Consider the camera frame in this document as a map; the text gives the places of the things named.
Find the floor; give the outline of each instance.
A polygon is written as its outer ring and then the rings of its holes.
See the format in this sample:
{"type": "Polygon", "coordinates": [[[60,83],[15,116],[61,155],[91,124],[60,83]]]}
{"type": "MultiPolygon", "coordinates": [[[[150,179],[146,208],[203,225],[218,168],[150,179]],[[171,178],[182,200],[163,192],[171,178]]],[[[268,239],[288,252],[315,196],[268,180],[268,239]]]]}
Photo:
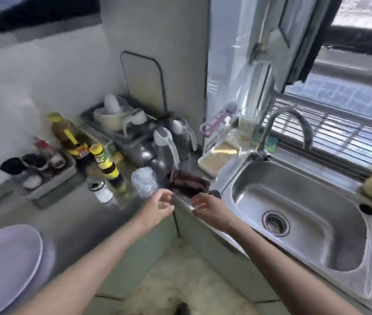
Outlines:
{"type": "Polygon", "coordinates": [[[181,302],[189,304],[193,315],[259,315],[180,238],[148,271],[118,315],[172,315],[181,302]]]}

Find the person's left hand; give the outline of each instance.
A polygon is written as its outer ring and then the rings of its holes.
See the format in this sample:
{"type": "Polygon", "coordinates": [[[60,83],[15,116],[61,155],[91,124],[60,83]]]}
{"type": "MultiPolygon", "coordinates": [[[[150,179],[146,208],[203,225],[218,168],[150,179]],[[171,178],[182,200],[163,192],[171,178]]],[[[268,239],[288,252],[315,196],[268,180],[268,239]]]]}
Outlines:
{"type": "Polygon", "coordinates": [[[164,218],[173,213],[174,206],[170,203],[172,194],[173,192],[170,190],[158,189],[156,193],[150,196],[142,210],[133,218],[143,232],[150,232],[164,218]]]}

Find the yellow bottle cap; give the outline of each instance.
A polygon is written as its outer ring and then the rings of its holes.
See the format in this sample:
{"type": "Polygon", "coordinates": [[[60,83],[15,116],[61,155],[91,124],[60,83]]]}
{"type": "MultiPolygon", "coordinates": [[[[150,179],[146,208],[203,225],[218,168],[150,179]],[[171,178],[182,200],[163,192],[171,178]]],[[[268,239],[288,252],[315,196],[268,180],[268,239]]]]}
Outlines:
{"type": "Polygon", "coordinates": [[[62,116],[58,112],[51,112],[47,115],[47,118],[53,123],[63,120],[62,116]]]}
{"type": "Polygon", "coordinates": [[[92,144],[90,147],[90,152],[92,154],[100,154],[103,152],[103,145],[101,143],[92,144]]]}

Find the person's right hand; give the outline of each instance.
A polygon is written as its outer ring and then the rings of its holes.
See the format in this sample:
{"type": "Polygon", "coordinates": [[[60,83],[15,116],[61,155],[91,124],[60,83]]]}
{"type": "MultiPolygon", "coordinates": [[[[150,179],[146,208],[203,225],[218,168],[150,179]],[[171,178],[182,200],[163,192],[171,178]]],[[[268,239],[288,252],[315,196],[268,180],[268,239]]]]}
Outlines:
{"type": "Polygon", "coordinates": [[[232,227],[241,220],[225,206],[224,202],[209,194],[200,193],[192,198],[195,208],[193,214],[208,223],[211,227],[229,233],[232,227]]]}

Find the sink strainer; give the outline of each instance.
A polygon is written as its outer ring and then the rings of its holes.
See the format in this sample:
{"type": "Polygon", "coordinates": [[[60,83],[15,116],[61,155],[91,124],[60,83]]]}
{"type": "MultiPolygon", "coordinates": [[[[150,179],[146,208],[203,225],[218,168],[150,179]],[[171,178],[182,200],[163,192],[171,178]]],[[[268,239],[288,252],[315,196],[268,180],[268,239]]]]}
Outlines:
{"type": "Polygon", "coordinates": [[[274,236],[286,236],[290,231],[287,218],[276,211],[268,211],[263,215],[263,225],[274,236]]]}

